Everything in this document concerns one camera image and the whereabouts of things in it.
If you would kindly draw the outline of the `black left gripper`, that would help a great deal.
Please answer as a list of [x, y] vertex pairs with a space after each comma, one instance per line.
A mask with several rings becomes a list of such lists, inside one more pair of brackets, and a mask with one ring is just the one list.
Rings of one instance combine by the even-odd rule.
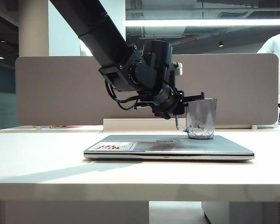
[[202, 91], [200, 95], [185, 96], [184, 91], [173, 88], [170, 85], [163, 85], [158, 94], [150, 93], [137, 102], [134, 108], [150, 107], [156, 117], [170, 119], [171, 116], [184, 115], [189, 102], [204, 100], [205, 94]]

